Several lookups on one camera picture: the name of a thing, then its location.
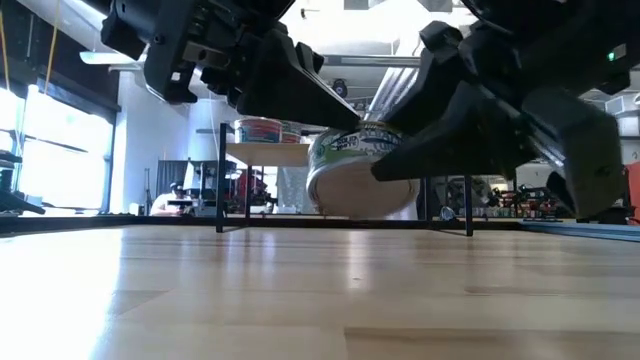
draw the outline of shelf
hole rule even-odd
[[[227,153],[251,166],[307,166],[309,144],[227,144]]]

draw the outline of wooden floor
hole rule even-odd
[[[0,239],[0,359],[640,359],[640,244],[131,227]]]

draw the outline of robotic arm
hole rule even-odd
[[[278,22],[293,0],[84,0],[108,13],[102,41],[132,58],[147,45],[151,91],[195,102],[194,69],[241,114],[353,129],[358,115],[318,77],[324,58]],[[637,0],[462,0],[479,19],[463,38],[432,22],[417,81],[383,121],[411,138],[372,169],[379,180],[515,175],[536,157],[578,216],[622,192],[616,120],[577,99],[629,86],[640,63]]]

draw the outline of cable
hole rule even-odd
[[[0,9],[0,38],[2,39],[2,60],[4,62],[4,81],[7,84],[7,91],[11,92],[11,83],[9,82],[9,58],[7,57],[7,39],[4,35],[4,11]]]
[[[47,77],[44,82],[44,94],[47,95],[49,80],[51,79],[51,68],[53,67],[53,54],[58,40],[58,18],[60,18],[60,0],[56,1],[56,16],[53,21],[53,36],[51,37],[51,49],[49,49],[49,62],[47,63]]]

